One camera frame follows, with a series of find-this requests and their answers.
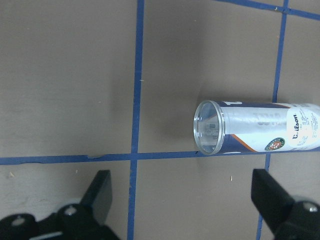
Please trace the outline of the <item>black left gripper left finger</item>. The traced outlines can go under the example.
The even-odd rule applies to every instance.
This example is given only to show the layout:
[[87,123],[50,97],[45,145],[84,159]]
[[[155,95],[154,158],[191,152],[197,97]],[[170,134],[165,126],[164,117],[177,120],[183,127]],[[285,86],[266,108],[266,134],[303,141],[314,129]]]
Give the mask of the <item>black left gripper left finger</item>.
[[81,199],[81,205],[99,225],[105,225],[113,200],[110,170],[99,170]]

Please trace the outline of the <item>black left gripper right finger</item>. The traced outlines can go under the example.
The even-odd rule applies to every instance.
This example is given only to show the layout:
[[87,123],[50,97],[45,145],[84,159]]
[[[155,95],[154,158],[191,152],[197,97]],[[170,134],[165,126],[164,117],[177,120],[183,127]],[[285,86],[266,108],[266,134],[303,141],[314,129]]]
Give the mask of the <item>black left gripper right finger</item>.
[[291,223],[296,201],[265,170],[252,172],[251,200],[274,235],[296,235]]

